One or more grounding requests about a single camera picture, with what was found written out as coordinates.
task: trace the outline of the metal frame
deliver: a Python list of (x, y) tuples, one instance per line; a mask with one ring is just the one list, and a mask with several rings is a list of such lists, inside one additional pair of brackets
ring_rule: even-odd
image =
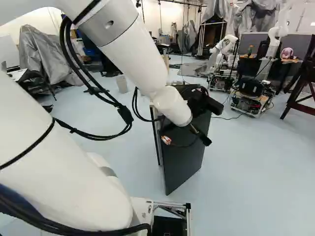
[[(275, 97), (275, 94), (276, 94), (276, 92), (274, 91), (273, 96), (270, 98), (270, 103), (272, 102), (273, 98)], [(247, 97), (247, 96), (244, 96), (244, 95), (237, 96), (237, 97), (238, 97), (238, 98), (246, 97), (246, 98), (248, 98), (248, 99), (252, 99), (252, 100), (254, 100), (254, 101), (257, 101), (255, 98), (250, 98), (250, 97)], [(251, 116), (251, 117), (255, 117), (255, 118), (259, 118), (263, 113), (265, 113), (267, 110), (269, 110), (269, 108), (266, 108), (266, 105), (268, 105), (267, 102), (265, 102), (265, 103), (261, 103), (261, 102), (260, 102), (260, 104), (261, 104), (262, 106), (260, 107), (260, 109), (259, 109), (259, 111), (258, 111), (258, 114), (253, 114), (252, 112), (247, 112), (247, 111), (242, 110), (242, 109), (239, 109), (239, 108), (237, 108), (237, 107), (233, 107), (233, 106), (232, 106), (232, 102), (233, 102), (233, 101), (231, 100), (231, 101), (230, 101), (230, 107), (231, 107), (231, 109), (236, 110), (236, 111), (239, 111), (239, 112), (242, 112), (242, 113), (245, 113), (246, 115)]]
[(221, 27), (221, 35), (220, 35), (220, 40), (222, 40), (222, 36), (223, 36), (223, 28), (224, 28), (224, 24), (226, 24), (226, 21), (222, 21), (222, 22), (214, 22), (214, 23), (203, 23), (200, 26), (200, 34), (199, 34), (199, 43), (198, 43), (198, 52), (197, 52), (197, 56), (202, 56), (203, 54), (203, 44), (204, 44), (204, 40), (205, 40), (205, 28), (208, 25), (218, 25), (218, 24), (222, 24)]
[(190, 204), (180, 204), (180, 203), (173, 203), (173, 202), (156, 202), (153, 201), (153, 212), (160, 208), (163, 209), (177, 217), (180, 217), (184, 220), (186, 220), (186, 226), (187, 226), (187, 236), (191, 236), (191, 208)]

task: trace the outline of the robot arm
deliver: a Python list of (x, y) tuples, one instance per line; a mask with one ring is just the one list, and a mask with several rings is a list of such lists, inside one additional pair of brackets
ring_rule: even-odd
[[(165, 86), (167, 69), (131, 0), (6, 2), (12, 17), (43, 6), (65, 12), (173, 123), (190, 123), (186, 102), (175, 88)], [(0, 24), (12, 20), (3, 14), (0, 19)], [(63, 225), (85, 231), (130, 226), (132, 204), (119, 183), (2, 71), (0, 104), (5, 137), (0, 144), (1, 185), (22, 196), (44, 218)]]
[(209, 57), (205, 74), (209, 74), (210, 72), (212, 72), (212, 67), (216, 64), (217, 56), (219, 55), (219, 53), (226, 54), (233, 48), (237, 40), (237, 37), (228, 34), (219, 43), (217, 43), (216, 46), (210, 49), (210, 53), (212, 54)]
[(295, 2), (296, 0), (289, 0), (287, 3), (285, 3), (283, 8), (279, 12), (276, 25), (268, 31), (271, 47), (279, 47), (280, 40), (276, 39), (276, 37), (281, 38), (287, 36), (289, 32), (287, 22), (289, 20), (290, 9)]

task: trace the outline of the electronic equipment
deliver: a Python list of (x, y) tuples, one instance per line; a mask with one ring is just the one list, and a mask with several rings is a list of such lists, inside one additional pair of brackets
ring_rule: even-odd
[(265, 82), (262, 94), (257, 97), (248, 96), (238, 89), (231, 90), (231, 109), (240, 111), (252, 117), (260, 117), (262, 113), (272, 108), (272, 99), (276, 92)]
[(264, 90), (264, 85), (261, 81), (250, 76), (243, 76), (235, 83), (238, 91), (249, 97), (260, 97)]

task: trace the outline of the pole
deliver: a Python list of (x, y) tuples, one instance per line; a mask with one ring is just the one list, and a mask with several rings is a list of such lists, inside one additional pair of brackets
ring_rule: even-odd
[(141, 6), (142, 6), (142, 17), (143, 17), (143, 23), (145, 23), (145, 21), (144, 21), (144, 11), (143, 11), (143, 0), (141, 0)]
[(163, 30), (162, 30), (161, 0), (158, 0), (158, 4), (159, 4), (159, 20), (161, 23), (161, 31), (163, 32)]
[(197, 5), (197, 4), (191, 4), (191, 3), (183, 3), (181, 1), (176, 1), (176, 0), (159, 0), (159, 1), (167, 1), (167, 2), (173, 2), (173, 3), (178, 3), (178, 4), (190, 5), (190, 6), (206, 7), (206, 6), (203, 6), (203, 5)]

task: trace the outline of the wooden stand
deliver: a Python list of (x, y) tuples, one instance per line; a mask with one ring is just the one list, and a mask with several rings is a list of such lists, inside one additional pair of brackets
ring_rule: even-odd
[[(312, 35), (310, 46), (306, 54), (306, 57), (303, 61), (303, 64), (299, 72), (297, 73), (297, 75), (293, 77), (293, 82), (295, 82), (296, 80), (297, 80), (296, 86), (294, 87), (292, 94), (287, 101), (286, 109), (284, 113), (282, 114), (282, 116), (280, 117), (280, 119), (284, 119), (291, 108), (315, 116), (314, 108), (299, 104), (299, 102), (302, 102), (309, 98), (313, 98), (315, 101), (315, 91), (312, 85), (312, 83), (315, 82), (315, 35), (314, 34)], [(293, 86), (293, 82), (290, 83), (284, 89), (284, 92), (287, 92), (291, 88), (291, 86)], [(298, 99), (300, 93), (302, 92), (302, 89), (306, 85), (310, 86), (312, 94), (302, 99)]]
[[(290, 98), (288, 99), (286, 109), (285, 109), (284, 113), (282, 114), (282, 116), (280, 117), (280, 119), (284, 119), (291, 108), (315, 116), (315, 109), (314, 108), (299, 104), (299, 102), (302, 102), (302, 101), (309, 99), (309, 98), (313, 98), (315, 101), (315, 92), (314, 92), (312, 82), (315, 82), (314, 77), (313, 78), (310, 78), (310, 77), (305, 78), (303, 75), (301, 75), (296, 86), (294, 87), (294, 90), (293, 90)], [(302, 89), (306, 85), (310, 86), (312, 94), (307, 96), (307, 97), (304, 97), (302, 99), (297, 100), (298, 96), (302, 92)]]

